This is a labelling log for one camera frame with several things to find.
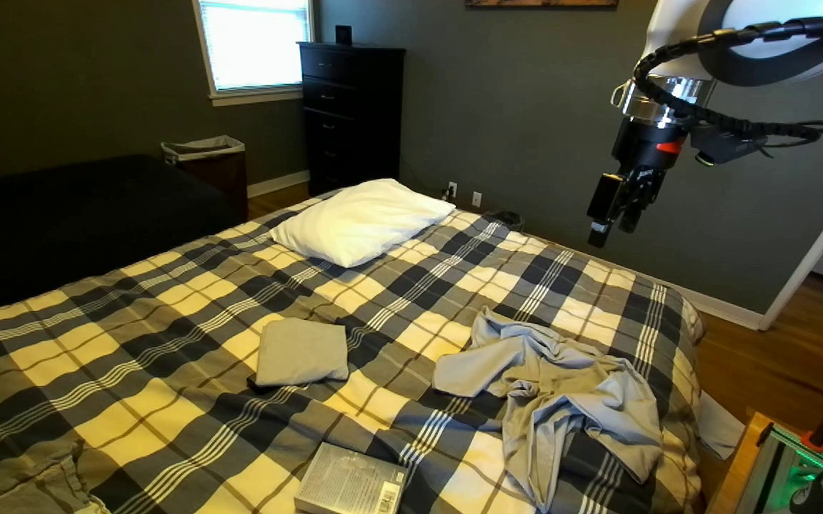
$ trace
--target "white pillow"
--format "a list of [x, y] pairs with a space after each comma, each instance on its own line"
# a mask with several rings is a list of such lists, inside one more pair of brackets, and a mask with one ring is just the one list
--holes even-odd
[[270, 229], [270, 240], [297, 254], [353, 269], [406, 242], [450, 210], [450, 203], [417, 195], [386, 176], [343, 189], [287, 217]]

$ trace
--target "window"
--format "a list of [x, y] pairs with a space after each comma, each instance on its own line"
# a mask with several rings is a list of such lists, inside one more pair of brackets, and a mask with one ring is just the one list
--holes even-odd
[[310, 0], [190, 0], [213, 105], [297, 96]]

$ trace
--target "dark bench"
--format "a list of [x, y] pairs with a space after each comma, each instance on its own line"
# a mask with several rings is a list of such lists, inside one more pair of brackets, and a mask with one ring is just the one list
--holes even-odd
[[149, 153], [0, 176], [0, 304], [232, 223], [216, 189]]

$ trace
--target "gray wall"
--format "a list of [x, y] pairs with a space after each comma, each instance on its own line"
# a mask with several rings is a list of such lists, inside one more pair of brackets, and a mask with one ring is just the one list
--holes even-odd
[[[586, 203], [619, 115], [606, 105], [640, 53], [650, 0], [613, 12], [470, 12], [464, 0], [323, 0], [319, 30], [353, 26], [357, 46], [402, 46], [402, 176], [457, 179], [516, 207], [526, 229], [586, 247]], [[757, 116], [823, 116], [823, 77], [723, 85], [710, 105]], [[766, 312], [823, 229], [823, 143], [717, 170], [670, 167], [636, 234], [606, 260]]]
[[0, 175], [232, 135], [252, 179], [306, 167], [299, 107], [209, 103], [189, 0], [0, 0]]

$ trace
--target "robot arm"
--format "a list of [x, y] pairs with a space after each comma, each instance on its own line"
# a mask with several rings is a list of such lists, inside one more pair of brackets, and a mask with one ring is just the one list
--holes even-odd
[[750, 122], [706, 107], [715, 82], [767, 85], [823, 69], [823, 2], [815, 0], [660, 0], [646, 57], [613, 89], [623, 112], [613, 140], [617, 170], [603, 175], [587, 203], [587, 242], [612, 225], [633, 232], [655, 203], [685, 136], [697, 162], [717, 166], [750, 152], [815, 143], [823, 120]]

